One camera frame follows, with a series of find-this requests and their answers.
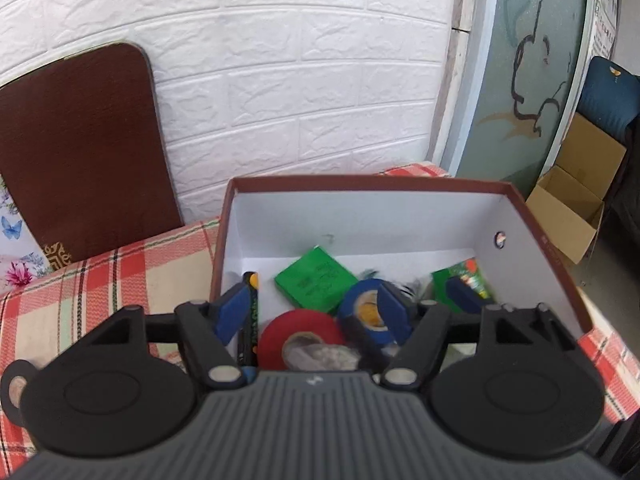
tape roll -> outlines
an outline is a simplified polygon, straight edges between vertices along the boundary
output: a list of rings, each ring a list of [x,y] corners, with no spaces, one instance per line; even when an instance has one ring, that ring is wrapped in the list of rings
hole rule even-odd
[[[12,392],[12,382],[15,378],[22,377],[28,384],[38,373],[38,369],[30,362],[23,359],[14,361],[7,368],[5,368],[2,378],[0,378],[0,404],[2,405],[2,411],[6,415],[6,418],[12,424],[24,428],[24,422],[22,421],[22,413],[20,407],[14,404],[16,398],[15,392]]]
[[[379,345],[388,345],[394,337],[378,312],[378,287],[383,280],[369,278],[353,285],[344,295],[339,317],[355,316],[363,324],[369,336]]]
[[[303,308],[281,314],[271,321],[258,339],[258,365],[261,370],[287,370],[285,346],[303,337],[315,342],[344,345],[344,337],[334,318]]]

box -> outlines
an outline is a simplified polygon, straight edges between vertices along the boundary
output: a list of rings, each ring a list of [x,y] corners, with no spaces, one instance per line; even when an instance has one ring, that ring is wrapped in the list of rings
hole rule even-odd
[[[575,264],[600,228],[602,200],[625,152],[615,139],[576,114],[555,165],[527,199],[551,243]]]
[[[220,219],[211,299],[244,272],[257,272],[261,333],[294,308],[273,278],[315,246],[356,276],[375,269],[379,277],[401,283],[475,257],[499,303],[519,308],[547,303],[576,337],[592,327],[574,282],[519,193],[506,183],[456,178],[232,179]]]

white logo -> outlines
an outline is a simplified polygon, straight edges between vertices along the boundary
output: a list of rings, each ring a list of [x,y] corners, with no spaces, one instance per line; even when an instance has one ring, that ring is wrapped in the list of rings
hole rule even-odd
[[[323,381],[324,379],[322,377],[320,377],[319,375],[314,375],[310,379],[306,380],[306,384],[309,384],[310,386],[317,386],[318,384],[321,384]]]

brown box rim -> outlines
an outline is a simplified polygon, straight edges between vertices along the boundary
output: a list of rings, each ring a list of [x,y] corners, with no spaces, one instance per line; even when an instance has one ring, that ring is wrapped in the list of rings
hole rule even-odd
[[[231,203],[238,192],[264,193],[288,191],[443,191],[492,193],[506,196],[536,239],[540,250],[549,262],[556,278],[578,319],[580,328],[586,333],[593,328],[584,301],[574,281],[560,261],[555,247],[529,210],[520,193],[505,182],[486,182],[462,178],[419,178],[415,176],[374,175],[285,175],[232,178],[226,187],[225,200],[220,215],[220,227],[216,240],[216,254],[213,261],[211,299],[220,296],[222,269],[225,259],[226,234],[228,232]]]

pink flower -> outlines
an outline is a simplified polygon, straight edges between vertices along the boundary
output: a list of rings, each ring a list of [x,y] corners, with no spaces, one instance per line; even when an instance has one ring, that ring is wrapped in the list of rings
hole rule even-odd
[[[8,285],[22,286],[31,283],[33,275],[23,262],[11,263],[11,269],[6,272],[6,282]]]

